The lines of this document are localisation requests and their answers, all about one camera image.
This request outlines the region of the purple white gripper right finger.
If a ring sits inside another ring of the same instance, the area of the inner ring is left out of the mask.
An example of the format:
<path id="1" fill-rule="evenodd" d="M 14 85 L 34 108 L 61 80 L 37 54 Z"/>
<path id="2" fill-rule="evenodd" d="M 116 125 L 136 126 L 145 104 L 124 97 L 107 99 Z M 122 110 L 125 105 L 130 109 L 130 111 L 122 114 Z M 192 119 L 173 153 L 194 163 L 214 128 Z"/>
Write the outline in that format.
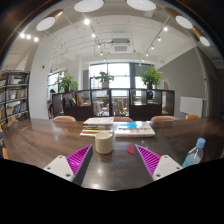
<path id="1" fill-rule="evenodd" d="M 159 156 L 140 145 L 135 145 L 134 155 L 145 181 L 156 181 L 182 169 L 170 156 Z"/>

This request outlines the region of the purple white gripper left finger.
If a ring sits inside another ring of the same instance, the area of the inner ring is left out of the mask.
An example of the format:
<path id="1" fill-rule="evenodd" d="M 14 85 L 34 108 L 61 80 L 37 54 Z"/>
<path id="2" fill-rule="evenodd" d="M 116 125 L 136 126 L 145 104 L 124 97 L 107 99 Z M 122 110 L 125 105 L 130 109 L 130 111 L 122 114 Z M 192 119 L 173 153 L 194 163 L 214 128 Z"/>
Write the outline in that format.
<path id="1" fill-rule="evenodd" d="M 76 185 L 81 185 L 92 155 L 93 147 L 88 145 L 68 156 L 57 156 L 44 170 Z"/>

